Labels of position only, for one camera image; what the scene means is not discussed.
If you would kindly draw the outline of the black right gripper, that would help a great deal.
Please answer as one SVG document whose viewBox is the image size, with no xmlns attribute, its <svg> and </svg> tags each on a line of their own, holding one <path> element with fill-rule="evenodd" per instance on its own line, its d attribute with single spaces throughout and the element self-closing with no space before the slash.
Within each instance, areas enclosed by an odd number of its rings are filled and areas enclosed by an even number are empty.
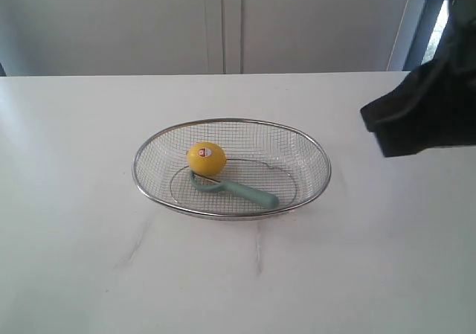
<svg viewBox="0 0 476 334">
<path fill-rule="evenodd" d="M 386 158 L 475 145 L 475 0 L 448 3 L 446 61 L 427 62 L 363 106 Z"/>
</svg>

